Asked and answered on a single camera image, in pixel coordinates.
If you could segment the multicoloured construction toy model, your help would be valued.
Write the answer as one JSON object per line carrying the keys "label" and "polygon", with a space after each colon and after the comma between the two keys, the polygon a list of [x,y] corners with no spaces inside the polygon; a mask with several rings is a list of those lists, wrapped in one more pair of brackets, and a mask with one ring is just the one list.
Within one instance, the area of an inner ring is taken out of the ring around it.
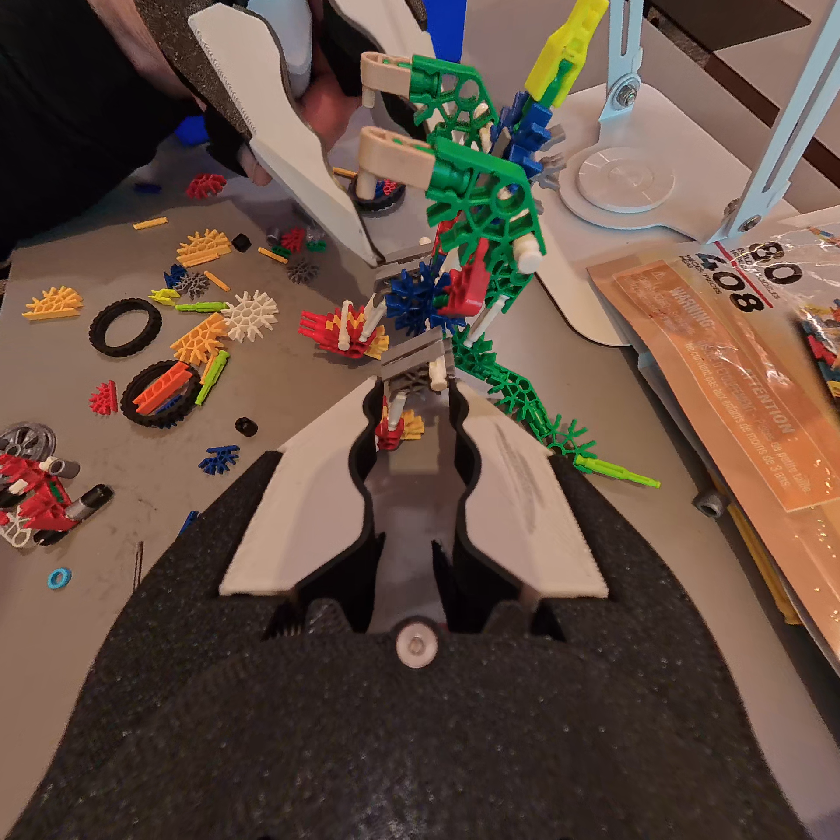
{"label": "multicoloured construction toy model", "polygon": [[414,105],[416,127],[438,116],[425,140],[370,131],[360,152],[358,194],[373,197],[377,179],[421,190],[430,202],[427,221],[437,227],[433,257],[420,281],[393,281],[385,310],[409,335],[442,327],[455,365],[490,386],[497,405],[538,442],[569,456],[585,474],[660,488],[656,479],[600,460],[592,444],[579,444],[575,422],[562,430],[531,382],[497,362],[487,327],[508,312],[548,254],[532,185],[548,173],[550,159],[533,158],[553,140],[548,130],[556,108],[532,102],[523,89],[497,112],[472,66],[414,55],[364,51],[351,63],[360,72],[365,102],[387,93]]}

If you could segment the long tan rod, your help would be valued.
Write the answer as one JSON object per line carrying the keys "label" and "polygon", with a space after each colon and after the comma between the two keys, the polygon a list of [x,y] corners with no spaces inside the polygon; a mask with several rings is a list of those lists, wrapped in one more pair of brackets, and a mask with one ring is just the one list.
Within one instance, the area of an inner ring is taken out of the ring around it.
{"label": "long tan rod", "polygon": [[782,584],[781,575],[771,563],[770,554],[764,547],[758,533],[756,533],[745,514],[734,502],[728,504],[728,513],[738,529],[763,582],[768,588],[773,603],[782,614],[784,622],[791,626],[803,626],[803,622]]}

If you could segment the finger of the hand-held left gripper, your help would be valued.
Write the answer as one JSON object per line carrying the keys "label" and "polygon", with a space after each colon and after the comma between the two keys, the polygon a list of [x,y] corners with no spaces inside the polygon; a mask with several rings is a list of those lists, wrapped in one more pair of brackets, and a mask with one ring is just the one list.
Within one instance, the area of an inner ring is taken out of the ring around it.
{"label": "finger of the hand-held left gripper", "polygon": [[335,67],[368,50],[402,58],[434,58],[426,25],[421,2],[326,1],[324,56]]}
{"label": "finger of the hand-held left gripper", "polygon": [[195,12],[188,25],[250,132],[258,163],[343,247],[382,263],[347,193],[335,181],[319,136],[290,98],[285,58],[260,16],[228,5]]}

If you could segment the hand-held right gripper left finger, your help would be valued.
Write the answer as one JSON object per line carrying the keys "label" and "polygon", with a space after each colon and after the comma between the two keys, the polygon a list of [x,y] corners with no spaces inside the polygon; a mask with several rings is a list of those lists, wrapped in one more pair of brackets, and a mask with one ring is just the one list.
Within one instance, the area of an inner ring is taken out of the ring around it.
{"label": "hand-held right gripper left finger", "polygon": [[370,377],[278,447],[280,461],[218,587],[221,596],[301,592],[372,527],[365,480],[378,455],[383,382]]}

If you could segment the yellow half-circle connector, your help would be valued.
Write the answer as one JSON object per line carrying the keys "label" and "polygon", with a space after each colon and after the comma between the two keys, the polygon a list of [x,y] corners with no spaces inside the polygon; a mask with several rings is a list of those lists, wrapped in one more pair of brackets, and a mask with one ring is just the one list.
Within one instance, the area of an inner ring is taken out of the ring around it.
{"label": "yellow half-circle connector", "polygon": [[195,252],[202,252],[206,250],[221,249],[224,247],[232,247],[226,234],[217,231],[216,229],[207,229],[204,234],[195,232],[193,236],[188,236],[188,242],[181,243],[180,248],[177,249],[177,258],[194,254]]}

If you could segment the red connector rack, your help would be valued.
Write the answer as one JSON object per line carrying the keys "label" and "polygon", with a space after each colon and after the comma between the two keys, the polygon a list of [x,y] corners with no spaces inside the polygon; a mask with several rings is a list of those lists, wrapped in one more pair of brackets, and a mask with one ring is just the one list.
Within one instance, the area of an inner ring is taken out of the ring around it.
{"label": "red connector rack", "polygon": [[70,499],[60,480],[41,468],[38,461],[1,454],[2,493],[12,500],[2,502],[1,524],[17,523],[23,529],[68,532],[76,522],[67,516]]}

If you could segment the large yellow fan connector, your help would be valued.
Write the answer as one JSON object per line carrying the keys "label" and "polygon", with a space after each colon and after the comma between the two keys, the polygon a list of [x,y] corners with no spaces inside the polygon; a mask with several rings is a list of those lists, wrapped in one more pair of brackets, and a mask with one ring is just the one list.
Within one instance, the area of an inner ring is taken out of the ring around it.
{"label": "large yellow fan connector", "polygon": [[223,339],[228,336],[226,319],[220,312],[212,313],[190,332],[171,345],[174,357],[186,364],[212,362],[224,348]]}

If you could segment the K'nex instruction bag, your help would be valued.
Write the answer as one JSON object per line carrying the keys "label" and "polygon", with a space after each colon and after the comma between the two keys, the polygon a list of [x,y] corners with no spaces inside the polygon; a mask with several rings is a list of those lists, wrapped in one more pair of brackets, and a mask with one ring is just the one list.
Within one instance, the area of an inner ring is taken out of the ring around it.
{"label": "K'nex instruction bag", "polygon": [[588,268],[838,659],[838,206]]}

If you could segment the person's left hand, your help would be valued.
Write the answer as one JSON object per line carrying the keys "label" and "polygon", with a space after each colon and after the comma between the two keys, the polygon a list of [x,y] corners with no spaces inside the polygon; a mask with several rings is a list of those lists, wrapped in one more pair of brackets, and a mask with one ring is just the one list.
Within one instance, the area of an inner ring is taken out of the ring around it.
{"label": "person's left hand", "polygon": [[326,153],[340,140],[360,106],[361,98],[344,94],[320,46],[315,45],[309,85],[297,100],[297,108]]}

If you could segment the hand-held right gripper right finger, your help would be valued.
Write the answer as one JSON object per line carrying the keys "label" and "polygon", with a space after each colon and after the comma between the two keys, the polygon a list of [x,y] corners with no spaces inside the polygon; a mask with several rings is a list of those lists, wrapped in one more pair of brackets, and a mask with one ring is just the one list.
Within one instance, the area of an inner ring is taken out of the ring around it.
{"label": "hand-held right gripper right finger", "polygon": [[458,501],[453,562],[480,603],[608,596],[554,468],[560,460],[468,384],[449,384]]}

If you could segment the black rubber tyre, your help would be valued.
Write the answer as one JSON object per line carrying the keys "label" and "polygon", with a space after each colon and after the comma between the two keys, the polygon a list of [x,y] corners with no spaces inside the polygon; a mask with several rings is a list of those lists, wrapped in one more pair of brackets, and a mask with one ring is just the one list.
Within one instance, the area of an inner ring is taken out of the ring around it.
{"label": "black rubber tyre", "polygon": [[358,176],[350,181],[348,185],[347,193],[350,197],[351,202],[355,206],[355,208],[360,212],[360,214],[383,214],[385,212],[391,211],[395,207],[399,207],[400,203],[403,201],[403,198],[406,194],[406,185],[404,185],[403,189],[399,192],[395,192],[391,196],[385,196],[380,198],[375,198],[375,185],[374,185],[374,193],[373,197],[365,198],[361,197],[358,194],[358,181],[359,181],[359,173],[357,172]]}
{"label": "black rubber tyre", "polygon": [[173,397],[162,405],[155,413],[148,416],[137,414],[132,399],[138,396],[141,390],[149,385],[156,375],[160,375],[168,367],[173,365],[175,360],[160,361],[151,364],[138,373],[129,385],[125,388],[120,407],[122,413],[133,423],[142,427],[170,428],[180,423],[194,408],[196,396],[201,388],[201,375],[193,368],[192,380],[183,386]]}
{"label": "black rubber tyre", "polygon": [[[147,323],[134,339],[119,346],[107,343],[107,332],[112,323],[130,312],[144,312]],[[162,327],[162,315],[149,301],[140,298],[126,298],[102,309],[91,322],[89,341],[94,350],[109,358],[128,358],[145,350],[157,337]]]}

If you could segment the yellow clip connector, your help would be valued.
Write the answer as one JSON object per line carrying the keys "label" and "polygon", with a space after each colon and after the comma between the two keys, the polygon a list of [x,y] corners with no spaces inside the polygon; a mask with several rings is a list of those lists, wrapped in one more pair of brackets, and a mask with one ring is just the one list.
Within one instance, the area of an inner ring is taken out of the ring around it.
{"label": "yellow clip connector", "polygon": [[546,87],[556,76],[562,59],[571,60],[575,64],[575,83],[585,66],[588,48],[595,30],[608,7],[608,1],[575,3],[566,22],[546,40],[526,79],[524,90],[532,102],[541,105],[540,99]]}

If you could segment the short dark green rod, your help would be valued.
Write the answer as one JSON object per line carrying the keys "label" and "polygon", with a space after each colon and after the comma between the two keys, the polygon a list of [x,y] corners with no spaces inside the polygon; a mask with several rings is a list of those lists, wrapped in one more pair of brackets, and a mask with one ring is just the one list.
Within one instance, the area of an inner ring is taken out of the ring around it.
{"label": "short dark green rod", "polygon": [[556,76],[546,87],[540,104],[546,109],[558,109],[568,96],[575,79],[575,64],[569,59],[562,59]]}

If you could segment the white snowflake connector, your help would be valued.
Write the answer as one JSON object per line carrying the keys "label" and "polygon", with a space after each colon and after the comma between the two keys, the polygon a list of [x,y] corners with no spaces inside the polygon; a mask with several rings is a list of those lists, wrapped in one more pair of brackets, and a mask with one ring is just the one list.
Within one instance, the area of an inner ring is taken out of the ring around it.
{"label": "white snowflake connector", "polygon": [[219,314],[223,316],[227,337],[242,343],[263,337],[263,329],[272,330],[279,311],[275,300],[266,292],[256,290],[236,296],[236,303],[226,302]]}

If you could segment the grey spoked wheel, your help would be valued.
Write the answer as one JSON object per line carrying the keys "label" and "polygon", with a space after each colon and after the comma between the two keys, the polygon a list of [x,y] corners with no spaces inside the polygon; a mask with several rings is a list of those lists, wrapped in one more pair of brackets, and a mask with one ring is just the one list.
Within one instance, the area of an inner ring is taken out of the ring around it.
{"label": "grey spoked wheel", "polygon": [[1,433],[1,453],[37,464],[47,461],[56,451],[56,434],[41,423],[16,423]]}

